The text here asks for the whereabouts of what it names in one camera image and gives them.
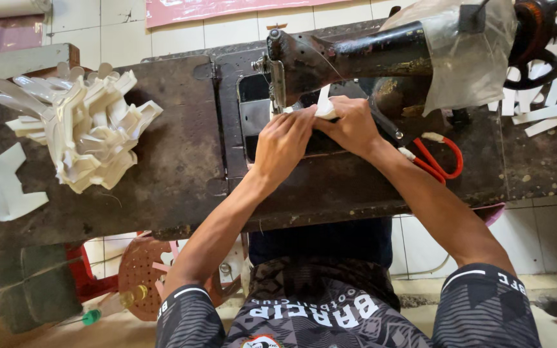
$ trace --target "brown plastic stool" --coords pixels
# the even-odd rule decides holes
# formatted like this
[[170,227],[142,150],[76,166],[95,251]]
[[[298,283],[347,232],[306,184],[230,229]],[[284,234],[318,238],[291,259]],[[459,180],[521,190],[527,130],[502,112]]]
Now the brown plastic stool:
[[[128,310],[134,316],[143,321],[155,321],[158,316],[161,299],[154,283],[166,273],[153,268],[151,265],[154,262],[162,264],[160,259],[162,253],[171,253],[169,242],[156,240],[150,236],[150,232],[146,232],[137,236],[128,244],[120,263],[120,293],[132,290],[138,285],[144,285],[147,288],[147,296],[128,307]],[[231,284],[223,288],[220,284],[220,274],[217,269],[212,277],[206,281],[204,287],[208,291],[214,307],[218,307],[229,296],[235,294],[242,287],[242,284],[238,276]]]

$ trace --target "sewing machine handwheel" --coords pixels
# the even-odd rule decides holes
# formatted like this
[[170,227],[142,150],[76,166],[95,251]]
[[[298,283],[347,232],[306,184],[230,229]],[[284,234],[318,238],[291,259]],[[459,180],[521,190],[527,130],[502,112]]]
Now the sewing machine handwheel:
[[[550,40],[557,37],[556,11],[557,0],[520,0],[515,3],[519,25],[509,66],[518,68],[521,76],[518,81],[506,80],[506,88],[533,89],[557,78],[557,56],[546,49]],[[528,64],[535,59],[545,61],[552,69],[533,80],[528,77]]]

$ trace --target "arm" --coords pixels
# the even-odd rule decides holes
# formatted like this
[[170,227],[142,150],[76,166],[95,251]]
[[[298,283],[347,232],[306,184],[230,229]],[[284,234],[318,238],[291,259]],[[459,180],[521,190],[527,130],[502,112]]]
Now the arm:
[[218,269],[242,227],[305,154],[316,106],[274,117],[259,134],[256,162],[242,182],[199,226],[175,259],[163,295],[182,285],[203,286]]
[[366,100],[333,97],[332,103],[340,119],[336,123],[317,119],[314,127],[374,165],[459,267],[488,263],[515,274],[506,251],[484,222],[377,133]]

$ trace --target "hinge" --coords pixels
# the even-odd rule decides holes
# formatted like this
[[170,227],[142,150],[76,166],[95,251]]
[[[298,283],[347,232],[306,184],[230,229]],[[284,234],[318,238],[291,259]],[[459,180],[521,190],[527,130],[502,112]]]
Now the hinge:
[[197,65],[192,70],[192,76],[197,80],[215,79],[218,76],[216,64],[213,61]]

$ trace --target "hand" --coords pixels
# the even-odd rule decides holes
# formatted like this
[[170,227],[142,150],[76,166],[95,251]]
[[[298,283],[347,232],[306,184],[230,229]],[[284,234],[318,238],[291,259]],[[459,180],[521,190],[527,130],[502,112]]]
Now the hand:
[[304,157],[313,132],[317,105],[276,115],[259,133],[255,164],[250,174],[262,178],[266,194],[272,193]]
[[377,132],[366,99],[349,99],[344,95],[331,97],[339,120],[332,123],[315,119],[313,127],[326,133],[345,150],[369,160],[371,153],[385,140]]

